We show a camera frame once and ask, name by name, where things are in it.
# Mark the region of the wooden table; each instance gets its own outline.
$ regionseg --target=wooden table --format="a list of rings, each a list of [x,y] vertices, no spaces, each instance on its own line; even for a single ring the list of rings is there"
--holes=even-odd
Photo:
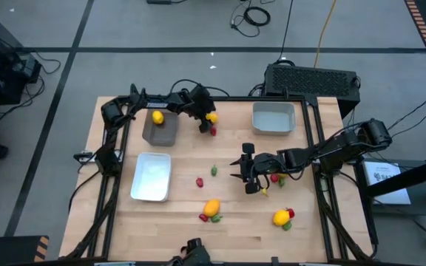
[[[99,110],[109,99],[98,99],[87,150],[95,151],[101,144],[103,121]],[[281,262],[326,262],[311,167],[307,167],[301,180],[286,180],[283,188],[272,184],[269,197],[261,193],[245,194],[244,184],[229,176],[239,173],[239,166],[229,163],[239,158],[242,143],[254,143],[257,153],[308,146],[301,106],[293,104],[297,128],[289,136],[254,135],[251,131],[252,102],[216,102],[219,115],[217,136],[201,134],[199,122],[181,114],[173,147],[154,147],[143,140],[146,110],[137,113],[129,130],[109,260],[167,261],[179,254],[180,247],[187,240],[201,237],[214,261],[270,262],[272,256],[278,256]],[[320,98],[319,106],[325,136],[328,137],[342,128],[337,101],[335,98]],[[311,108],[309,114],[316,143]],[[166,202],[142,202],[129,195],[137,157],[145,151],[168,153],[172,157],[172,179]],[[210,175],[213,164],[218,167],[216,177]],[[94,164],[84,167],[78,185],[96,170]],[[354,176],[350,166],[345,166],[343,171]],[[197,177],[204,179],[203,188],[196,186]],[[76,195],[60,256],[68,254],[92,224],[100,182],[101,177],[95,178]],[[363,251],[371,254],[357,188],[349,180],[339,177],[335,178],[335,186],[342,224]],[[221,199],[223,219],[217,224],[198,219],[205,202],[212,198]],[[274,212],[286,207],[293,208],[296,213],[293,227],[287,232],[271,222]],[[334,255],[339,257],[336,232],[333,226],[330,228]],[[104,228],[100,229],[97,254],[101,254],[104,232]]]

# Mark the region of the black metal frame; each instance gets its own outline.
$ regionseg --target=black metal frame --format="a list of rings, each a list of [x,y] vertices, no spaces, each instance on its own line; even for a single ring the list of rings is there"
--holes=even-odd
[[[302,107],[302,113],[303,113],[303,120],[305,123],[305,133],[306,133],[306,137],[307,137],[307,141],[308,141],[308,145],[312,146],[314,144],[314,139],[313,139],[313,133],[311,130],[311,124],[310,124],[310,116],[308,113],[308,102],[305,100],[304,97],[301,96],[292,96],[292,97],[268,97],[268,96],[259,96],[259,97],[213,97],[214,101],[239,101],[239,102],[243,102],[243,101],[248,101],[248,102],[252,102],[252,101],[289,101],[289,102],[300,102],[301,107]],[[315,123],[317,126],[317,132],[318,132],[318,137],[319,137],[319,141],[323,141],[325,139],[324,133],[323,133],[323,127],[322,127],[322,123],[321,123],[321,117],[320,117],[320,112],[318,110],[318,105],[313,103],[312,104],[312,108],[314,111],[314,119],[315,119]],[[128,136],[128,132],[129,132],[129,125],[130,123],[128,123],[125,127],[124,127],[124,131],[123,131],[123,139],[121,141],[121,153],[122,156],[124,157],[124,155],[126,154],[126,146],[127,146],[127,136]],[[124,164],[124,159],[122,159],[121,161],[121,167]],[[321,174],[320,174],[320,168],[317,167],[316,165],[312,165],[313,168],[313,175],[314,175],[314,184],[315,184],[315,191],[316,191],[316,195],[317,195],[317,204],[318,204],[318,199],[320,197],[320,193],[322,192],[322,188],[321,188]],[[121,174],[119,174],[119,176],[115,177],[115,180],[119,180],[121,178]],[[100,187],[100,193],[98,195],[98,204],[96,207],[96,214],[95,214],[95,218],[98,218],[100,216],[100,213],[103,209],[104,206],[104,199],[106,196],[106,192],[107,192],[107,186],[108,186],[108,177],[103,176],[103,180],[101,182],[101,187]],[[327,179],[327,183],[328,183],[328,192],[329,192],[329,199],[330,199],[330,204],[331,204],[331,209],[334,213],[334,215],[336,216],[336,218],[338,219],[339,222],[341,222],[341,219],[339,217],[339,208],[338,208],[338,202],[337,202],[337,196],[336,196],[336,192],[334,190],[334,184],[333,184],[333,180],[332,179]],[[119,182],[115,182],[113,184],[113,191],[119,191]],[[337,234],[337,241],[338,241],[338,245],[339,245],[339,254],[340,254],[340,258],[335,258],[333,255],[333,248],[332,248],[332,243],[331,243],[331,237],[330,237],[330,229],[328,227],[328,217],[325,214],[325,212],[319,208],[319,215],[320,215],[320,222],[321,222],[321,226],[322,226],[322,232],[323,232],[323,242],[325,245],[325,252],[326,252],[326,258],[328,262],[347,262],[347,263],[358,263],[358,261],[353,261],[353,260],[348,260],[348,253],[347,253],[347,247],[346,244],[343,242],[342,237]],[[113,222],[114,222],[114,218],[115,218],[115,207],[112,209],[112,211],[110,212],[109,216],[108,216],[108,222],[106,224],[106,234],[104,237],[104,243],[103,243],[103,250],[102,250],[102,254],[101,256],[103,258],[108,258],[109,255],[109,246],[110,246],[110,242],[111,242],[111,236],[112,236],[112,227],[113,227]],[[88,256],[94,256],[95,255],[95,247],[96,247],[96,243],[98,241],[98,235],[96,235],[92,241],[90,242],[89,245],[89,250],[88,250]],[[163,264],[165,262],[139,262],[141,264],[146,264],[146,265],[159,265],[159,264]],[[270,263],[227,263],[228,265],[270,265]]]

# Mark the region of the yellow lemon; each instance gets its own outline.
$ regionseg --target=yellow lemon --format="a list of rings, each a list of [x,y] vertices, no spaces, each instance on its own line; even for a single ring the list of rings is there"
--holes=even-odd
[[[161,111],[153,111],[152,112],[152,121],[156,125],[160,125],[163,123],[163,115]]]
[[[208,217],[213,217],[218,214],[220,211],[220,200],[219,199],[211,199],[205,204],[205,208],[203,208],[203,214]]]
[[[290,216],[288,215],[288,211],[279,210],[274,214],[274,224],[277,226],[282,226],[286,224],[290,220]]]
[[[215,113],[209,113],[206,115],[206,119],[210,120],[212,123],[218,122],[218,115]]]

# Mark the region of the red chili pepper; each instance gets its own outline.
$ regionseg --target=red chili pepper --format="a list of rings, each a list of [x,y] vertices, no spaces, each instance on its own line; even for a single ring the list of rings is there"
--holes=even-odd
[[[210,128],[210,133],[213,135],[213,136],[216,136],[216,128],[214,127],[214,126],[212,126],[211,128]]]
[[[199,188],[203,187],[203,179],[201,177],[198,177],[196,182]]]
[[[208,222],[208,217],[205,214],[198,215],[198,218],[200,218],[204,222]]]
[[[271,182],[275,183],[279,181],[279,176],[277,174],[271,174]]]
[[[290,219],[295,217],[295,211],[292,210],[291,208],[287,208],[288,211],[288,216],[290,217]]]

